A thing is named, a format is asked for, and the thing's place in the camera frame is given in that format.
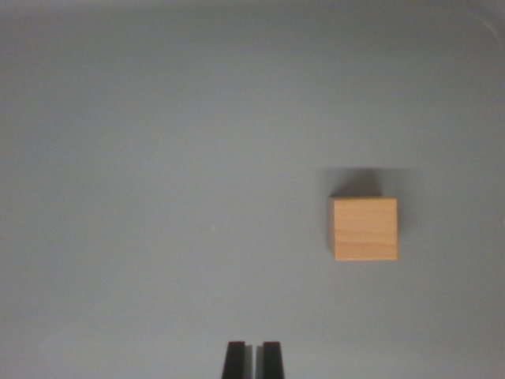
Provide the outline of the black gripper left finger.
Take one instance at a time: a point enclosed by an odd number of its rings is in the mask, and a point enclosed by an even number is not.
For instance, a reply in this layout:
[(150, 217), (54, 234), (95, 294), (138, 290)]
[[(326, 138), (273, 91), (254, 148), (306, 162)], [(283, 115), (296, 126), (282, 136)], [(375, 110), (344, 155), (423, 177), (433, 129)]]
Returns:
[(230, 341), (223, 364), (222, 379), (251, 379), (253, 348), (245, 341)]

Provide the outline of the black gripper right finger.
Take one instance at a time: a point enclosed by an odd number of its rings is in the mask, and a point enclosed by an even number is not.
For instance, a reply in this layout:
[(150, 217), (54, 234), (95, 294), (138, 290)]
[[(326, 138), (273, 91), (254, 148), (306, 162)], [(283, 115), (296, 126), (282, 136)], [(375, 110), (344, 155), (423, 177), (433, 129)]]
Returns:
[(282, 347), (279, 341), (266, 341), (256, 347), (256, 379), (284, 379)]

